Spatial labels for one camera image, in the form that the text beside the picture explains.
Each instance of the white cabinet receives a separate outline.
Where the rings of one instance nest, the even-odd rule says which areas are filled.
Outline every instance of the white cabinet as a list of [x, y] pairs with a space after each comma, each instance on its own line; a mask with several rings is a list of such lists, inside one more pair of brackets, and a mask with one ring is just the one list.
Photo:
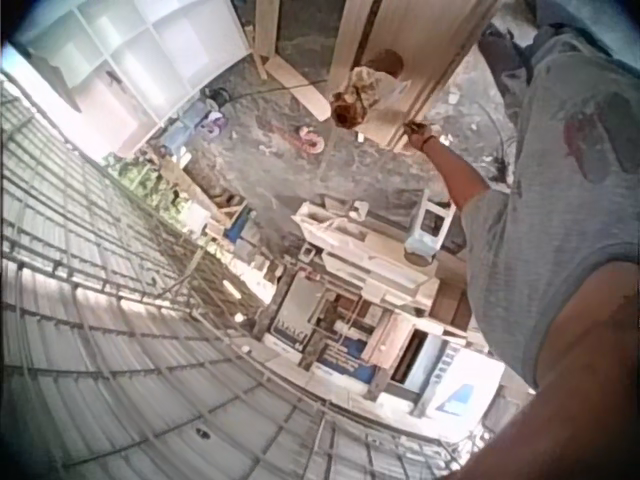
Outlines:
[[91, 0], [80, 5], [78, 11], [107, 53], [147, 27], [131, 0]]
[[41, 0], [16, 40], [61, 69], [123, 156], [249, 53], [230, 0]]
[[103, 58], [100, 48], [73, 12], [60, 16], [28, 46], [60, 67], [69, 87], [86, 78]]

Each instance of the wire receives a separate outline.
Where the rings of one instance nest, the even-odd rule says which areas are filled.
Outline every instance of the wire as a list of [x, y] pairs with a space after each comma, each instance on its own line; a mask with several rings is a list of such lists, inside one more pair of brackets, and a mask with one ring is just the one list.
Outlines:
[[231, 103], [231, 102], [235, 102], [236, 100], [240, 100], [242, 98], [247, 98], [247, 97], [254, 97], [256, 95], [264, 95], [266, 93], [274, 93], [274, 92], [282, 92], [285, 90], [294, 90], [296, 88], [302, 88], [302, 87], [311, 87], [313, 85], [319, 85], [321, 83], [326, 83], [328, 82], [328, 79], [324, 79], [324, 80], [315, 80], [313, 82], [309, 82], [309, 83], [305, 83], [303, 85], [295, 85], [293, 87], [278, 87], [278, 88], [270, 88], [268, 90], [257, 90], [255, 92], [248, 92], [248, 93], [243, 93], [241, 95], [238, 95], [237, 97], [234, 97], [232, 99], [230, 99], [227, 104]]

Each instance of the blue object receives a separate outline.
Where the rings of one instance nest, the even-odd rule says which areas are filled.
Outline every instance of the blue object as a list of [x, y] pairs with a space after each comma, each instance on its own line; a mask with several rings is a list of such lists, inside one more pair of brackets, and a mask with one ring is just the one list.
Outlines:
[[[359, 360], [362, 352], [364, 352], [364, 349], [367, 346], [367, 342], [359, 338], [344, 337], [341, 346], [343, 347], [341, 350], [345, 357], [351, 357], [353, 360]], [[371, 383], [376, 373], [376, 367], [374, 365], [363, 365], [359, 363], [357, 367], [350, 368], [349, 366], [340, 364], [333, 359], [327, 358], [326, 350], [318, 360], [318, 363], [330, 368], [334, 372], [360, 380], [367, 385]]]
[[244, 227], [247, 226], [247, 222], [249, 222], [249, 215], [251, 214], [251, 209], [249, 207], [244, 207], [236, 218], [236, 221], [233, 222], [233, 225], [224, 231], [224, 238], [229, 240], [232, 244], [236, 244], [240, 236], [242, 235], [242, 231]]
[[436, 408], [437, 412], [461, 417], [473, 396], [473, 385], [465, 383]]

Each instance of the person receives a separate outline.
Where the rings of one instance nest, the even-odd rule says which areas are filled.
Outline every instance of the person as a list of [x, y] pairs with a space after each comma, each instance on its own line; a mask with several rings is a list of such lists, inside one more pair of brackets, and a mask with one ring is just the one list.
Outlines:
[[565, 24], [479, 47], [517, 129], [511, 192], [428, 125], [405, 132], [462, 212], [487, 343], [537, 393], [447, 478], [640, 478], [640, 76]]

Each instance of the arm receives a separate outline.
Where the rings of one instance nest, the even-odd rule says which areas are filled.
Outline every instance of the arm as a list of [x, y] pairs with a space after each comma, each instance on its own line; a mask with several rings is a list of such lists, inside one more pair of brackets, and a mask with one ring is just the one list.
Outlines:
[[409, 136], [409, 143], [429, 157], [442, 175], [449, 196], [458, 210], [491, 189], [480, 173], [460, 155], [440, 143], [428, 126], [412, 122], [405, 126], [405, 132]]

